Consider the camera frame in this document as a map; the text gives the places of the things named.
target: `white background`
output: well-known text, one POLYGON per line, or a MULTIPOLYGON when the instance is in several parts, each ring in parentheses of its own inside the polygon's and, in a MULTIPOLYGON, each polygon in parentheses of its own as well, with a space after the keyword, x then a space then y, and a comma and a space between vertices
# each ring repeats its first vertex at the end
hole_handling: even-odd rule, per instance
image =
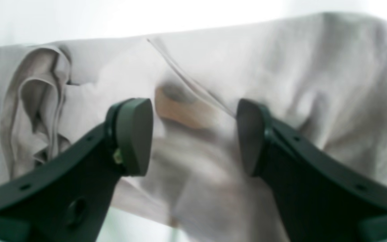
MULTIPOLYGON (((0 46, 232 26, 322 11, 387 19, 387 0, 0 0, 0 46)), ((186 242, 179 230, 110 209, 98 242, 186 242)))

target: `mounting hole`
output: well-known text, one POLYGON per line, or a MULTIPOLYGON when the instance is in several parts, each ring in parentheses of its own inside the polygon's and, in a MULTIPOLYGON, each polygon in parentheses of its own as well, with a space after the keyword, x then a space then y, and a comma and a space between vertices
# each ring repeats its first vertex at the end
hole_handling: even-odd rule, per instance
POLYGON ((79 198, 76 199, 74 202, 71 202, 66 214, 67 226, 74 228, 79 225, 83 221, 85 213, 86 200, 84 198, 79 198))
POLYGON ((364 186, 364 185, 361 185, 361 184, 356 184, 355 188, 358 189, 361 192, 366 192, 367 191, 367 187, 364 186))
POLYGON ((28 190, 31 187, 31 184, 25 184, 19 188, 20 191, 28 190))

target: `fabric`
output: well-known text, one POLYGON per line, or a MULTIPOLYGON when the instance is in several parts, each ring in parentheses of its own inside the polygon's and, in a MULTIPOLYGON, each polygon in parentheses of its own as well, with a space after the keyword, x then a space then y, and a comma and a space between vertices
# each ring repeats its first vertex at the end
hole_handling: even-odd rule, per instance
POLYGON ((2 47, 0 184, 131 97, 154 101, 152 157, 146 177, 121 179, 113 205, 180 225, 192 241, 288 240, 271 190, 242 169, 240 98, 387 185, 387 22, 343 13, 2 47))

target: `black plastic bracket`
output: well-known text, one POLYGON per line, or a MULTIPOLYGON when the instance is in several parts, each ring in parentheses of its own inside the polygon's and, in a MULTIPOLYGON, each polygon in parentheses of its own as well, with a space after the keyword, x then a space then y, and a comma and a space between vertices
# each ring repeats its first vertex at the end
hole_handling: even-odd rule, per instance
POLYGON ((0 186, 0 240, 95 241, 120 177, 146 174, 152 132, 149 99, 111 107, 57 158, 0 186))
POLYGON ((267 107, 242 99, 245 170, 273 190, 292 242, 387 242, 387 187, 333 160, 267 107))

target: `wrinkled fabric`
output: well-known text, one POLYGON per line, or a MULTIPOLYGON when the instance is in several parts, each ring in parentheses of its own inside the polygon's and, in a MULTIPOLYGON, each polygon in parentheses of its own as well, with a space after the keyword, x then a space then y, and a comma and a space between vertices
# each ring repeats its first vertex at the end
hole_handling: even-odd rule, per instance
POLYGON ((383 20, 325 13, 46 46, 0 48, 0 184, 49 162, 111 104, 146 97, 155 109, 149 172, 121 179, 112 205, 180 225, 192 241, 288 240, 270 188, 242 169, 240 98, 387 185, 383 20))

